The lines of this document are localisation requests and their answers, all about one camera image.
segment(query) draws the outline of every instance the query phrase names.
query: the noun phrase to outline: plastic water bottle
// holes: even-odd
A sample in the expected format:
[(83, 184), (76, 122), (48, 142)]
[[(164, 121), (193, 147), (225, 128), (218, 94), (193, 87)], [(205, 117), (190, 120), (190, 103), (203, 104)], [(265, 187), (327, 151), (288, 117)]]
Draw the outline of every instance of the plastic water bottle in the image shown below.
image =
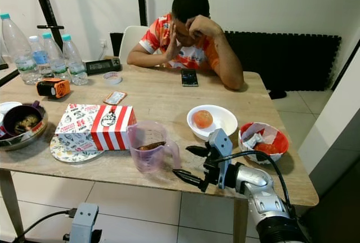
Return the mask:
[(54, 74), (50, 68), (50, 60), (38, 36), (29, 37), (33, 58), (38, 65), (39, 73), (43, 78), (53, 78)]
[(49, 63), (55, 77), (71, 82), (71, 75), (66, 67), (62, 52), (57, 43), (51, 38), (51, 33), (43, 33), (44, 49), (49, 57)]
[(70, 70), (73, 83), (78, 86), (87, 84), (88, 75), (79, 51), (75, 44), (71, 41), (71, 36), (69, 34), (62, 35), (62, 40), (64, 41), (62, 52), (64, 53), (64, 58)]
[(25, 84), (36, 84), (41, 75), (33, 59), (32, 49), (24, 33), (10, 19), (9, 13), (0, 14), (5, 46)]

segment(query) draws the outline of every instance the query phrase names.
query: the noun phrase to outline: purple measuring cup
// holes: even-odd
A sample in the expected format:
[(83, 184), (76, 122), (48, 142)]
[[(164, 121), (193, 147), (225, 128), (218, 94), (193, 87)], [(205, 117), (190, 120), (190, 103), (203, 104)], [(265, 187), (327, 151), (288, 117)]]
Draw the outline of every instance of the purple measuring cup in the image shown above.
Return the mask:
[[(180, 169), (179, 147), (167, 137), (167, 131), (161, 124), (154, 121), (143, 121), (127, 126), (126, 131), (129, 138), (131, 157), (140, 172), (153, 173), (159, 170), (163, 164), (165, 153), (172, 154), (174, 168)], [(166, 144), (151, 150), (137, 149), (140, 146), (157, 142), (166, 142)]]

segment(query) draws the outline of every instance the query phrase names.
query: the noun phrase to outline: dark bowl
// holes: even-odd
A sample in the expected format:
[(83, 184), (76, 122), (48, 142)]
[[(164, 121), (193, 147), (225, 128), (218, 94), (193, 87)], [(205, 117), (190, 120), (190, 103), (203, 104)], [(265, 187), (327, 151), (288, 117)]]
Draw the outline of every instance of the dark bowl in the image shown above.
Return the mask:
[(18, 134), (15, 133), (15, 123), (23, 120), (28, 115), (35, 115), (39, 119), (39, 122), (41, 122), (43, 116), (36, 107), (39, 107), (38, 103), (35, 107), (31, 105), (20, 105), (10, 109), (3, 119), (3, 126), (6, 133), (12, 137), (17, 136)]
[[(31, 106), (31, 103), (24, 103), (24, 105)], [(42, 120), (31, 130), (14, 136), (10, 137), (6, 134), (7, 137), (1, 137), (0, 139), (0, 151), (11, 151), (21, 149), (25, 146), (30, 145), (34, 141), (36, 141), (46, 130), (47, 123), (48, 123), (48, 114), (46, 113), (45, 109), (41, 106), (38, 106), (38, 110), (42, 115)]]

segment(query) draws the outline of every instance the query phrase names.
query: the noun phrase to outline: tabletop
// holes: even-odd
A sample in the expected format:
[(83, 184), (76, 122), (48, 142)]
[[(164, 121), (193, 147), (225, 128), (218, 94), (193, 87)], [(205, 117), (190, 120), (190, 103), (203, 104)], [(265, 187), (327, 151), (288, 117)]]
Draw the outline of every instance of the tabletop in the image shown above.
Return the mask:
[(8, 65), (8, 68), (0, 70), (0, 86), (6, 84), (8, 81), (10, 81), (19, 74), (13, 62), (7, 61), (6, 63)]
[[(187, 125), (186, 115), (190, 109), (203, 104), (219, 105), (234, 113), (239, 126), (248, 122), (265, 122), (276, 127), (284, 132), (290, 141), (288, 152), (277, 164), (285, 179), (291, 202), (304, 206), (315, 206), (318, 203), (317, 193), (259, 74), (244, 72), (245, 85), (238, 92), (225, 88), (219, 77), (212, 73), (198, 73), (199, 87), (182, 87), (180, 71), (173, 69), (146, 69), (124, 65), (120, 74), (123, 81), (116, 85), (104, 83), (102, 75), (90, 76), (87, 85), (71, 84), (71, 93), (59, 100), (39, 96), (35, 86), (25, 85), (19, 76), (1, 87), (1, 102), (39, 100), (48, 112), (49, 123), (41, 138), (28, 147), (16, 151), (1, 151), (0, 169), (173, 191), (201, 192), (172, 173), (170, 156), (165, 158), (162, 170), (154, 174), (140, 173), (134, 166), (129, 151), (106, 151), (96, 159), (77, 165), (62, 163), (52, 157), (50, 141), (69, 103), (103, 104), (102, 100), (108, 94), (122, 91), (128, 95), (120, 104), (132, 105), (138, 122), (153, 120), (161, 123), (180, 148), (182, 168), (201, 178), (204, 178), (204, 158), (185, 150), (189, 145), (204, 145), (204, 141), (195, 137)], [(230, 136), (233, 153), (239, 151), (237, 136), (238, 131)], [(233, 160), (233, 163), (236, 161), (263, 169), (272, 175), (276, 192), (284, 198), (280, 182), (270, 165), (258, 165), (243, 157)], [(209, 186), (206, 193), (235, 196), (234, 190), (220, 190), (213, 185)]]

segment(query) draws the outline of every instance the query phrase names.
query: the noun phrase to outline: white bowl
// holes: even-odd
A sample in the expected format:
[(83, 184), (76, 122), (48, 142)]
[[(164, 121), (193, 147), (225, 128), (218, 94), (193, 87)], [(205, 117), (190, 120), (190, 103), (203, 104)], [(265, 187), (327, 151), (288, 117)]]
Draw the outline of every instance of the white bowl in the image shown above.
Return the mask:
[(0, 113), (5, 115), (8, 111), (10, 111), (12, 108), (16, 106), (23, 105), (21, 102), (17, 101), (8, 101), (0, 103)]
[[(200, 110), (206, 110), (211, 113), (213, 117), (213, 123), (211, 126), (204, 129), (199, 129), (196, 126), (193, 115)], [(234, 114), (229, 110), (216, 105), (196, 106), (187, 113), (186, 120), (192, 132), (202, 140), (207, 140), (209, 134), (219, 128), (222, 128), (227, 136), (232, 135), (237, 129), (237, 119)]]

